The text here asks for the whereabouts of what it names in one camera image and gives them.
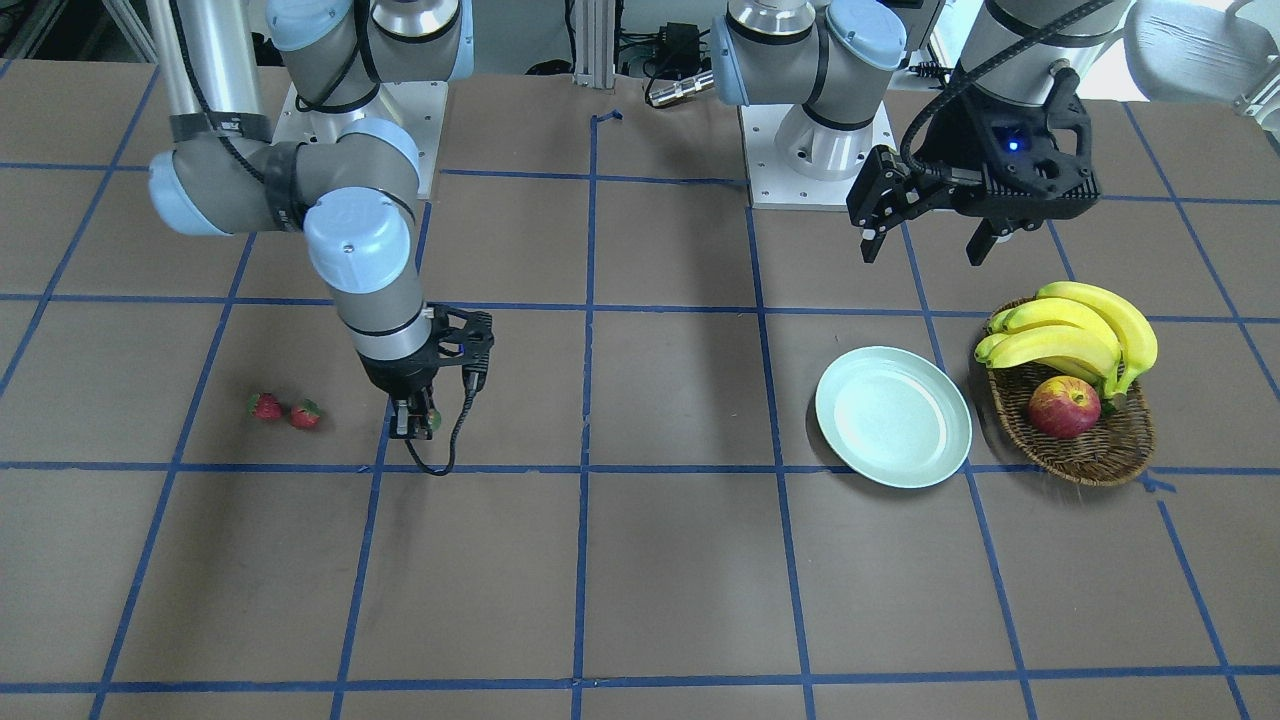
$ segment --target plate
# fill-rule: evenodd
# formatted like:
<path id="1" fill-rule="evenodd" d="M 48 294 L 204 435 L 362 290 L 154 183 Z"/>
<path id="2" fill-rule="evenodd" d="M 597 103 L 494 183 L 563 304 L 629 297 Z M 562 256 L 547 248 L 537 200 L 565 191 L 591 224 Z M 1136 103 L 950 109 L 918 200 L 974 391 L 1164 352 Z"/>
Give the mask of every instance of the plate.
<path id="1" fill-rule="evenodd" d="M 814 405 L 836 455 L 891 487 L 941 483 L 960 469 L 973 442 L 960 389 L 937 365 L 897 347 L 837 357 L 818 380 Z"/>

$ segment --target strawberry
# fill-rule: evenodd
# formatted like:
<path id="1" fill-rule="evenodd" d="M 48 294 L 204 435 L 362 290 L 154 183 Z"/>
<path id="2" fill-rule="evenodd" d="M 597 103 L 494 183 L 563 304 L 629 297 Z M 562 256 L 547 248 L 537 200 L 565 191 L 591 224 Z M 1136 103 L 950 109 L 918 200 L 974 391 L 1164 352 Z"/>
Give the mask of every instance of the strawberry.
<path id="1" fill-rule="evenodd" d="M 280 401 L 269 392 L 255 392 L 248 397 L 248 414 L 259 420 L 279 420 L 284 416 Z"/>
<path id="2" fill-rule="evenodd" d="M 303 400 L 289 413 L 289 424 L 300 430 L 310 430 L 320 421 L 320 407 L 315 402 Z"/>

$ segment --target light blue joint cap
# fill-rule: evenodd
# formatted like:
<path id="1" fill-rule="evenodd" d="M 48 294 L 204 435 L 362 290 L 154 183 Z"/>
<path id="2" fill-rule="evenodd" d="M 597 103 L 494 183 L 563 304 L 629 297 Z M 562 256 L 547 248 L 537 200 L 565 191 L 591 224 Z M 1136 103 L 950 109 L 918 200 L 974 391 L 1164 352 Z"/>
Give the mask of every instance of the light blue joint cap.
<path id="1" fill-rule="evenodd" d="M 737 64 L 733 36 L 722 17 L 712 20 L 712 74 L 716 77 L 716 94 L 721 102 L 751 104 L 746 99 L 746 85 L 742 82 L 742 68 Z"/>
<path id="2" fill-rule="evenodd" d="M 342 292 L 383 290 L 408 263 L 408 225 L 399 208 L 369 187 L 324 193 L 307 211 L 302 231 L 316 273 Z"/>
<path id="3" fill-rule="evenodd" d="M 376 137 L 396 150 L 399 150 L 401 155 L 408 160 L 408 164 L 413 165 L 413 174 L 417 177 L 417 182 L 422 182 L 422 176 L 417 167 L 417 143 L 413 142 L 413 136 L 411 136 L 404 128 L 385 118 L 361 118 L 347 126 L 342 131 L 342 135 L 338 136 L 338 140 L 342 140 L 348 135 L 367 135 L 370 137 Z"/>
<path id="4" fill-rule="evenodd" d="M 906 27 L 876 0 L 835 0 L 827 27 L 850 53 L 882 69 L 896 70 L 906 53 Z"/>
<path id="5" fill-rule="evenodd" d="M 468 78 L 476 69 L 476 33 L 475 18 L 471 14 L 471 0 L 462 0 L 458 12 L 462 13 L 458 58 L 453 61 L 453 72 L 449 73 L 449 82 Z"/>
<path id="6" fill-rule="evenodd" d="M 268 0 L 266 27 L 282 53 L 293 53 L 319 41 L 338 27 L 353 0 Z"/>
<path id="7" fill-rule="evenodd" d="M 151 204 L 166 225 L 182 234 L 221 234 L 232 233 L 218 229 L 209 218 L 196 208 L 178 179 L 173 167 L 173 150 L 161 152 L 151 160 L 151 177 L 147 179 Z"/>

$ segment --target round plate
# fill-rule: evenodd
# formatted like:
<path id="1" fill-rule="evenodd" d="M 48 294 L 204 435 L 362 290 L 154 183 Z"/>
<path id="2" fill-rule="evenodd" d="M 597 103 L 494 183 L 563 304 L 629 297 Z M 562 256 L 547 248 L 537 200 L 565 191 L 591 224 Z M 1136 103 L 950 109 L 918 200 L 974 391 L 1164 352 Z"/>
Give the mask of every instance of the round plate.
<path id="1" fill-rule="evenodd" d="M 960 389 L 933 363 L 897 347 L 841 355 L 818 382 L 815 407 L 836 455 L 886 486 L 941 483 L 973 442 Z"/>

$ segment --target wicker basket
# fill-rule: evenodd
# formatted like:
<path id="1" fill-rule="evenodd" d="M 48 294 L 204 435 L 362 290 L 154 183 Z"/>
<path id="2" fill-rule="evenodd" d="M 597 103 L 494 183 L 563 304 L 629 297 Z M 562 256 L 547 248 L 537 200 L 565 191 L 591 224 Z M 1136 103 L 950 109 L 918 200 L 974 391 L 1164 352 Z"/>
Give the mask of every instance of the wicker basket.
<path id="1" fill-rule="evenodd" d="M 996 313 L 1029 300 L 1015 300 Z M 989 331 L 983 329 L 983 334 L 989 334 Z M 1073 483 L 1119 486 L 1140 475 L 1156 450 L 1156 432 L 1139 384 L 1134 382 L 1129 392 L 1117 398 L 1115 413 L 1100 419 L 1079 437 L 1060 439 L 1037 430 L 1027 418 L 1027 402 L 1036 388 L 1060 374 L 1039 363 L 1004 370 L 987 369 L 996 415 L 1009 437 L 1037 465 Z"/>

